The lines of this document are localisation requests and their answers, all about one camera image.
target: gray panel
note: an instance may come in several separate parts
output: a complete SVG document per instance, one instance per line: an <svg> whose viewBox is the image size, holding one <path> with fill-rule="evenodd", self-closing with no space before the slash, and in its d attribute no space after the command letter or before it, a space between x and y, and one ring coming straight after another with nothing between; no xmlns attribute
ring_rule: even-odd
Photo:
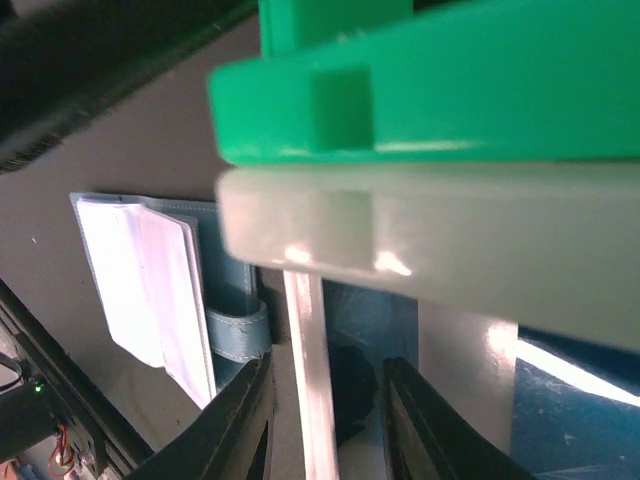
<svg viewBox="0 0 640 480"><path fill-rule="evenodd" d="M509 453L518 325L420 300L419 371L487 440Z"/></svg>

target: red wire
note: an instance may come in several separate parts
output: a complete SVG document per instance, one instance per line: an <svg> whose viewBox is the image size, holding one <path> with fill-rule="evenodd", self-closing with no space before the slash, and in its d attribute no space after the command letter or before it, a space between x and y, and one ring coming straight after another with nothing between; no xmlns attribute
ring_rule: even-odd
<svg viewBox="0 0 640 480"><path fill-rule="evenodd" d="M67 427L64 425L58 425L58 428L60 429L60 437L57 439L56 446L53 449L53 452L51 452L51 456L49 457L49 471L54 477L63 478L67 473L73 470L75 463L73 461L73 452L71 452L71 455L69 456L69 458L67 458L66 460L64 458L65 452L69 447L69 437L67 436ZM51 461L54 460L56 453L58 452L60 453L60 461L59 462L56 461L56 464L61 467L68 467L64 473L56 473L53 471L53 468L51 468L52 467Z"/></svg>

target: white paper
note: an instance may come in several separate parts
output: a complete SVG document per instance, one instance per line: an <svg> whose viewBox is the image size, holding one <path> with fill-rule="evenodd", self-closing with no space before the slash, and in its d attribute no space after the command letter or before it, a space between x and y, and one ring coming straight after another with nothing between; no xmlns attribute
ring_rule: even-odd
<svg viewBox="0 0 640 480"><path fill-rule="evenodd" d="M216 386L197 221L85 199L77 211L113 340L204 408Z"/></svg>
<svg viewBox="0 0 640 480"><path fill-rule="evenodd" d="M157 321L143 282L139 205L77 203L89 261L113 341L141 362L164 366Z"/></svg>
<svg viewBox="0 0 640 480"><path fill-rule="evenodd" d="M204 408L215 395L202 286L190 222L138 212L146 282L153 292L167 373Z"/></svg>

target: card holder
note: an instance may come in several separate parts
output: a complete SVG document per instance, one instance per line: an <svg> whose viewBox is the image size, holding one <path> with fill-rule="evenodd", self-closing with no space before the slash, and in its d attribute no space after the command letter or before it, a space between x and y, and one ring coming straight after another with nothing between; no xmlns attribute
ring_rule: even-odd
<svg viewBox="0 0 640 480"><path fill-rule="evenodd" d="M78 221L80 199L143 205L166 215L197 220L207 331L218 391L247 361L271 350L267 310L258 298L255 268L226 253L215 203L107 193L72 193L70 198ZM89 258L84 235L83 243Z"/></svg>

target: gray strap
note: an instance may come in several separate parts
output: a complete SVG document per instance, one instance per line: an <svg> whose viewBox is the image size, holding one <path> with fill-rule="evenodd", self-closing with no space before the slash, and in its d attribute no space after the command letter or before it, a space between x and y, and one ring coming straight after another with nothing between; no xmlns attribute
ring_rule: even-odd
<svg viewBox="0 0 640 480"><path fill-rule="evenodd" d="M267 307L245 317L232 317L207 309L207 327L211 349L234 362L247 362L271 350Z"/></svg>

